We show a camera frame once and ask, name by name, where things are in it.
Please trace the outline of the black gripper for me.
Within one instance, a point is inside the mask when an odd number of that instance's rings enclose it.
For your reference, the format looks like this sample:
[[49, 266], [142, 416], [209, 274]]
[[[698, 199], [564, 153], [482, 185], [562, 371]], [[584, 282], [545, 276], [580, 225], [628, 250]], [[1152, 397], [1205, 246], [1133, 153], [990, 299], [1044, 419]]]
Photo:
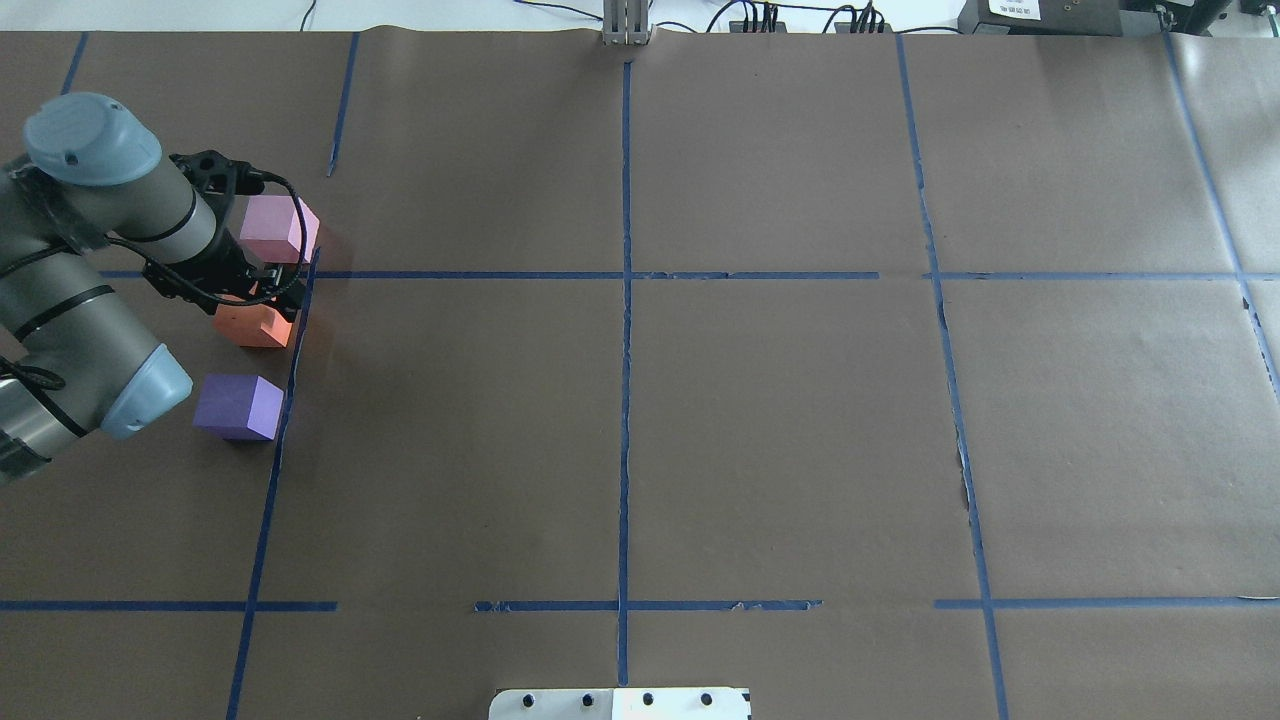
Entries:
[[204, 313], [215, 306], [278, 306], [278, 314], [294, 322], [307, 286], [305, 268], [269, 263], [253, 265], [236, 245], [201, 252], [182, 263], [161, 264], [151, 258], [142, 277], [165, 299], [182, 299]]

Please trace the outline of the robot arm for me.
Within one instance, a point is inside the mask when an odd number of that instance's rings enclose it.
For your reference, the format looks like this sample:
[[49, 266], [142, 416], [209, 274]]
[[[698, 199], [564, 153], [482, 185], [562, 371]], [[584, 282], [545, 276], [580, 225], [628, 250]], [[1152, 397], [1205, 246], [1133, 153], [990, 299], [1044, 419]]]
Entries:
[[[92, 264], [134, 254], [164, 299], [206, 314], [265, 306], [296, 318], [317, 223], [284, 177], [212, 150], [168, 154], [124, 102], [73, 92], [45, 102], [3, 168], [3, 483], [44, 470], [78, 439], [128, 439], [189, 397], [173, 351]], [[251, 258], [228, 228], [239, 197], [285, 190], [301, 242]]]

